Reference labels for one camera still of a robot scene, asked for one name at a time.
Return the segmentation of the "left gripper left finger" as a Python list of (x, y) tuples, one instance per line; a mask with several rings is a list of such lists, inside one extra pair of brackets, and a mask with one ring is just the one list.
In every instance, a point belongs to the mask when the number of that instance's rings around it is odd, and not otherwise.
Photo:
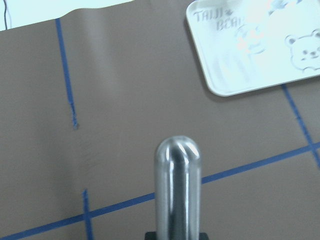
[(144, 240), (157, 240), (157, 234), (155, 231), (146, 232), (144, 235)]

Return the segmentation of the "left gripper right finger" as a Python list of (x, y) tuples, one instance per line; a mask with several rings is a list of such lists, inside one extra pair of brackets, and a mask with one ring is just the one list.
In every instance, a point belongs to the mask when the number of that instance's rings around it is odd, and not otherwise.
[(200, 232), (199, 233), (199, 240), (209, 240), (209, 237), (205, 232)]

